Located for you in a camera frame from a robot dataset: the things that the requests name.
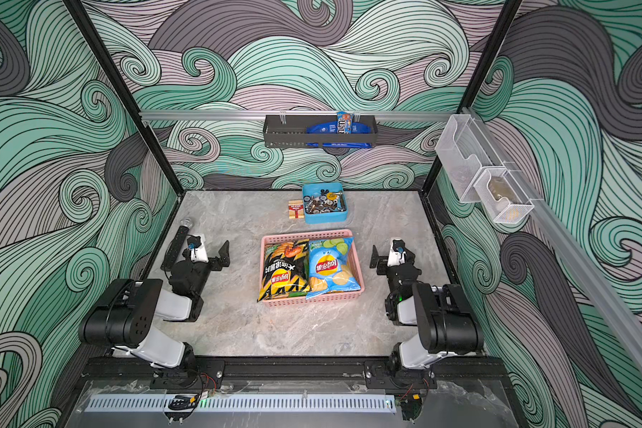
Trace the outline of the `blue potato chips bag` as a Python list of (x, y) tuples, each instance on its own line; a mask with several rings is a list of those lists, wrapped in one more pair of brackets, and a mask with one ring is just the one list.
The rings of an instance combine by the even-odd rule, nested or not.
[(358, 292), (360, 282), (350, 266), (351, 237), (310, 241), (308, 282), (312, 300), (325, 294)]

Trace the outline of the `black yellow potato chips bag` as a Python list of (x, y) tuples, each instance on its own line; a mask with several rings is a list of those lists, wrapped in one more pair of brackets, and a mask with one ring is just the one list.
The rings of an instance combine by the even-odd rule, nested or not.
[(309, 239), (264, 246), (258, 301), (301, 297), (312, 291), (308, 280)]

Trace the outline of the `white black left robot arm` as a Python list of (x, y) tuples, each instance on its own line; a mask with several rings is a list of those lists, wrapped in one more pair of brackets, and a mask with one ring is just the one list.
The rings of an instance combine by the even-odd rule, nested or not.
[(156, 278), (112, 281), (83, 317), (78, 328), (80, 342), (121, 351), (158, 369), (196, 371), (191, 345), (169, 337), (153, 320), (185, 323), (198, 319), (210, 274), (230, 266), (229, 242), (222, 244), (215, 257), (201, 255), (201, 246), (199, 235), (179, 235), (169, 246), (162, 263), (169, 289)]

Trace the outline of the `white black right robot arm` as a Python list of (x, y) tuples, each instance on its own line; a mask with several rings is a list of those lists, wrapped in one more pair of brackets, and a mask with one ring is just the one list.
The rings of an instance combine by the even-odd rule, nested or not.
[(410, 339), (395, 345), (390, 371), (426, 370), (444, 358), (478, 354), (484, 337), (461, 285), (430, 285), (420, 279), (416, 255), (401, 239), (381, 255), (372, 248), (369, 267), (387, 279), (385, 314), (393, 324), (415, 326)]

